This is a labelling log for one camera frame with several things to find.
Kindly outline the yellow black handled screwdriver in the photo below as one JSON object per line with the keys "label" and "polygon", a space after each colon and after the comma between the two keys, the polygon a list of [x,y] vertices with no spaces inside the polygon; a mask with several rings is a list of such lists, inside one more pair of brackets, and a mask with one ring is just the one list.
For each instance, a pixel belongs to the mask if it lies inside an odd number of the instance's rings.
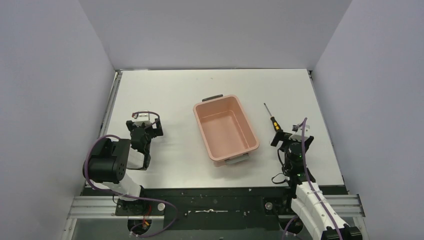
{"label": "yellow black handled screwdriver", "polygon": [[263,103],[263,105],[265,106],[266,111],[268,112],[269,116],[270,116],[270,120],[272,122],[273,125],[273,129],[277,132],[279,130],[281,130],[280,125],[278,124],[278,122],[276,121],[275,117],[272,115],[272,113],[270,112],[268,106],[266,103]]}

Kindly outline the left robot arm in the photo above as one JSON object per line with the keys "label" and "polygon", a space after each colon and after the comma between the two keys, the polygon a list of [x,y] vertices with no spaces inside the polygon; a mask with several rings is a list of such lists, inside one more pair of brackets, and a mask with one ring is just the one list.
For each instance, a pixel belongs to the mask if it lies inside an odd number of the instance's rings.
{"label": "left robot arm", "polygon": [[125,124],[130,138],[113,141],[107,136],[95,143],[83,166],[83,176],[91,182],[104,184],[106,191],[118,198],[118,215],[146,215],[152,207],[146,199],[145,189],[126,171],[147,170],[151,162],[152,139],[164,133],[159,118],[154,121],[128,120]]}

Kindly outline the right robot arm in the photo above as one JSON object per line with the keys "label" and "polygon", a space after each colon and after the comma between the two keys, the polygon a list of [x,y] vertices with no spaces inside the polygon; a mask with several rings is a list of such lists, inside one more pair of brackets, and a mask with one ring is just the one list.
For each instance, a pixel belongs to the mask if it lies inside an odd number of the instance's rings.
{"label": "right robot arm", "polygon": [[314,240],[362,240],[359,228],[338,215],[307,168],[303,150],[308,150],[314,137],[302,138],[301,131],[276,130],[270,144],[276,147],[281,143],[277,156],[290,187],[286,207],[297,215]]}

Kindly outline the pink plastic bin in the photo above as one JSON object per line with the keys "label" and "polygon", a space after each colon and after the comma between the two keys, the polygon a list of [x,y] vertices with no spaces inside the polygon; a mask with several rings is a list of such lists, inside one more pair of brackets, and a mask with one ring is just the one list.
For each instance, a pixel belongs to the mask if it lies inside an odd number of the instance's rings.
{"label": "pink plastic bin", "polygon": [[245,161],[260,141],[239,98],[215,95],[193,107],[207,153],[215,167]]}

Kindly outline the aluminium left side rail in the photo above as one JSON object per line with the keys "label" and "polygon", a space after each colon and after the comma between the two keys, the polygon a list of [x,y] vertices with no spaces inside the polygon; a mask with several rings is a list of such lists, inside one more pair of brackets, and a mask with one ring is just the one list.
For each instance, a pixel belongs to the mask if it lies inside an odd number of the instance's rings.
{"label": "aluminium left side rail", "polygon": [[120,86],[120,82],[122,79],[122,71],[121,70],[116,70],[115,71],[115,77],[112,83],[112,87],[110,90],[110,94],[108,97],[108,101],[107,101],[107,105],[106,105],[106,109],[105,109],[105,113],[103,115],[103,119],[100,125],[100,131],[99,131],[99,137],[104,136],[109,128],[109,123],[110,123],[110,119],[112,116],[112,112],[113,112],[113,108],[114,108],[114,104],[116,101],[116,97],[117,97],[117,93],[119,90],[119,86]]}

